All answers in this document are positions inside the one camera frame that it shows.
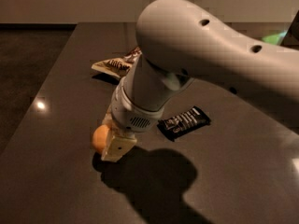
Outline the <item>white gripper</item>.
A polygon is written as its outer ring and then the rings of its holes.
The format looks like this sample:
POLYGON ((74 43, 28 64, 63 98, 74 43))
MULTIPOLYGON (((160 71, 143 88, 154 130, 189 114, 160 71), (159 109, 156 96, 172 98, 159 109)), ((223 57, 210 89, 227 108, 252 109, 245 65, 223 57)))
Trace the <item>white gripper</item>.
POLYGON ((113 120, 123 131, 109 131, 107 143, 101 155, 102 161, 117 162, 128 153, 137 143, 134 133, 148 131, 162 116, 164 107, 158 111, 148 111, 135 105, 124 90, 125 78, 114 90, 111 106, 102 120, 102 124, 112 128, 113 120))

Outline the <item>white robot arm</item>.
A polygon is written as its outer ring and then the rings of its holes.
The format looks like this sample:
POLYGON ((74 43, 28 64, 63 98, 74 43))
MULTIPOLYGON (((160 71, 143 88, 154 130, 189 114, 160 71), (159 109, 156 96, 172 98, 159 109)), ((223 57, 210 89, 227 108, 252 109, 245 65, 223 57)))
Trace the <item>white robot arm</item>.
POLYGON ((224 89, 296 131, 299 51, 242 35, 186 0, 156 0, 137 21, 141 57, 114 90, 102 152, 116 162, 147 131, 165 103, 198 78, 224 89))

